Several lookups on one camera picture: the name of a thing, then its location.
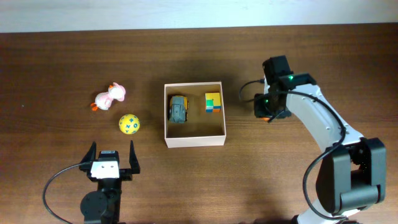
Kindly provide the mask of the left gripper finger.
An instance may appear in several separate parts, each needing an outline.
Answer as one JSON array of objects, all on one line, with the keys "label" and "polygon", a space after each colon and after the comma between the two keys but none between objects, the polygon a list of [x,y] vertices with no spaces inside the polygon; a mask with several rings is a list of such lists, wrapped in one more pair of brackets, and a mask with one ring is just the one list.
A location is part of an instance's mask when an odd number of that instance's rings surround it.
[{"label": "left gripper finger", "polygon": [[137,160],[133,140],[130,141],[129,164],[130,164],[132,170],[140,169],[140,165]]},{"label": "left gripper finger", "polygon": [[81,163],[91,162],[95,160],[95,158],[96,158],[96,142],[93,141],[92,145],[90,146],[90,149],[81,160]]}]

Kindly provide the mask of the pink white toy duck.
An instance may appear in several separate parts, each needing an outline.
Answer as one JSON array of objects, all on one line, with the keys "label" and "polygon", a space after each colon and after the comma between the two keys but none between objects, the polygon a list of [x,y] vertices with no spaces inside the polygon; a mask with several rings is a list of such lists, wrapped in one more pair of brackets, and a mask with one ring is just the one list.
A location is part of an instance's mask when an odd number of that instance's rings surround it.
[{"label": "pink white toy duck", "polygon": [[107,92],[97,94],[95,101],[90,105],[92,111],[109,110],[114,100],[124,101],[126,89],[122,86],[113,82],[108,87]]}]

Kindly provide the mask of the colourful puzzle cube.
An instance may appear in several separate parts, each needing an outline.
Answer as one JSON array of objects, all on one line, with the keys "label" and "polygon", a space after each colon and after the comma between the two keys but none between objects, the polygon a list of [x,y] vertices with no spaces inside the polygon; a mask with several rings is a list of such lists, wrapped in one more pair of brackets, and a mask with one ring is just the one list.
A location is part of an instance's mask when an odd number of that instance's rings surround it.
[{"label": "colourful puzzle cube", "polygon": [[205,111],[214,113],[221,111],[221,95],[220,92],[205,93]]}]

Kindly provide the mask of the grey yellow toy truck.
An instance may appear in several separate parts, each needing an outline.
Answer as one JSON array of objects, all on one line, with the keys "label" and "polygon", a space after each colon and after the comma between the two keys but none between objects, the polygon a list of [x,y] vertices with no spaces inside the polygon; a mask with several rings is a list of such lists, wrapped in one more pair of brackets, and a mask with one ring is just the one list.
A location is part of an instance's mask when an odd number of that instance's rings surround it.
[{"label": "grey yellow toy truck", "polygon": [[188,98],[174,95],[170,100],[169,121],[171,123],[185,123],[187,121]]}]

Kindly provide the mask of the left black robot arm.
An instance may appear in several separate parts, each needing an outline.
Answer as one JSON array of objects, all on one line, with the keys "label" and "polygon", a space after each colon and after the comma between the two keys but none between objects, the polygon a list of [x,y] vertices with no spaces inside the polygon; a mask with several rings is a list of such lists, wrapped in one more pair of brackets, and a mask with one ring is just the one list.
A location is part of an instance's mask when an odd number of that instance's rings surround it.
[{"label": "left black robot arm", "polygon": [[141,168],[135,153],[134,143],[130,142],[129,168],[120,168],[118,151],[101,151],[96,155],[94,142],[85,154],[79,169],[86,173],[90,181],[96,182],[95,191],[87,193],[80,203],[84,223],[119,223],[122,183],[131,181]]}]

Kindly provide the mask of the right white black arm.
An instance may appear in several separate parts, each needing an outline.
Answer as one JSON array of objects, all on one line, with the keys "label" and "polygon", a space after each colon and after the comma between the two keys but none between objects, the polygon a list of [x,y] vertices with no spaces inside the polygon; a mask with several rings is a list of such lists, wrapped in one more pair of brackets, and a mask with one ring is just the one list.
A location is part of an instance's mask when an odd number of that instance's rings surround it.
[{"label": "right white black arm", "polygon": [[256,117],[267,122],[296,115],[318,144],[321,154],[305,171],[317,165],[317,199],[306,196],[308,210],[292,223],[349,223],[349,216],[381,203],[386,196],[386,147],[378,138],[366,138],[352,128],[327,102],[307,73],[291,71],[286,56],[262,64],[264,92],[255,95]]}]

